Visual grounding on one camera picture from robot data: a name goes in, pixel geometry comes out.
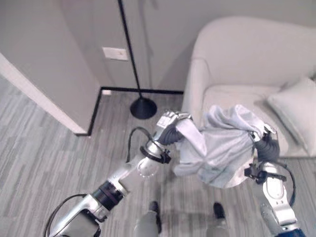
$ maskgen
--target gray pants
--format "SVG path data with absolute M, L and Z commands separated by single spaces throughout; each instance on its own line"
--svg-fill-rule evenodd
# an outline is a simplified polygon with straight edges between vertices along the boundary
M 157 213 L 149 211 L 136 222 L 134 237 L 158 237 Z
M 156 213 L 149 211 L 136 222 L 134 237 L 158 237 Z M 206 230 L 206 237 L 229 237 L 225 220 L 215 220 Z

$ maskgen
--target black lamp base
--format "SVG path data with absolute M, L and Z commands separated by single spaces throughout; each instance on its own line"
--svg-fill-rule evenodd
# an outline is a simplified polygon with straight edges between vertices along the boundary
M 154 101 L 139 97 L 130 106 L 130 112 L 137 119 L 149 119 L 157 112 L 157 106 Z

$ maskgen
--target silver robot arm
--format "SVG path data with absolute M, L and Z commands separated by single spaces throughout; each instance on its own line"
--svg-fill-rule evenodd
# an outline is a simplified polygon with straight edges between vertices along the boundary
M 279 145 L 276 131 L 266 124 L 263 139 L 256 133 L 250 135 L 257 149 L 258 158 L 250 164 L 249 168 L 245 169 L 244 173 L 245 176 L 255 180 L 254 194 L 260 203 L 263 220 L 274 236 L 304 237 L 291 207 L 294 204 L 295 193 L 293 193 L 290 203 L 287 200 L 284 185 L 286 177 L 280 172 L 281 167 L 285 169 L 287 167 L 277 161 Z
M 146 177 L 154 175 L 163 163 L 171 158 L 165 145 L 182 138 L 176 124 L 191 119 L 190 114 L 166 111 L 156 125 L 156 130 L 141 154 L 114 172 L 96 191 L 85 196 L 72 210 L 59 220 L 49 237 L 98 237 L 99 223 L 104 222 L 110 211 L 137 187 Z

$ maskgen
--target gray carpet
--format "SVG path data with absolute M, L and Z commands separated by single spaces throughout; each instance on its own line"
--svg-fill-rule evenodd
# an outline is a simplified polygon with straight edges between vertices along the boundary
M 93 191 L 125 162 L 126 142 L 133 127 L 141 125 L 152 131 L 165 109 L 181 108 L 181 95 L 147 96 L 158 105 L 154 118 L 133 118 L 128 107 L 137 94 L 115 92 L 102 97 L 92 136 L 76 137 L 0 78 L 0 236 L 41 236 L 45 221 L 60 201 Z M 132 154 L 145 141 L 136 132 Z M 221 190 L 194 176 L 176 178 L 171 168 L 178 154 L 173 151 L 171 156 L 171 164 L 139 184 L 113 210 L 102 225 L 102 236 L 132 236 L 136 219 L 146 213 L 154 199 L 161 205 L 162 237 L 204 237 L 213 220 L 215 201 L 224 205 L 230 236 L 270 236 L 253 196 L 251 180 Z M 316 236 L 315 161 L 293 159 L 286 163 L 297 180 L 295 213 L 306 235 Z

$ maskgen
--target black shoe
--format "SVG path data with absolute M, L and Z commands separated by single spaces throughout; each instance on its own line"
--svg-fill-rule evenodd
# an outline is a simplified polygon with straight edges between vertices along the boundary
M 225 211 L 219 202 L 214 203 L 213 209 L 217 219 L 225 219 Z
M 150 211 L 154 211 L 155 213 L 157 213 L 157 220 L 156 220 L 156 223 L 157 223 L 157 227 L 158 227 L 158 233 L 160 234 L 161 233 L 161 219 L 160 219 L 160 209 L 159 209 L 159 205 L 158 205 L 158 202 L 156 201 L 152 201 L 150 204 L 149 204 L 149 210 Z

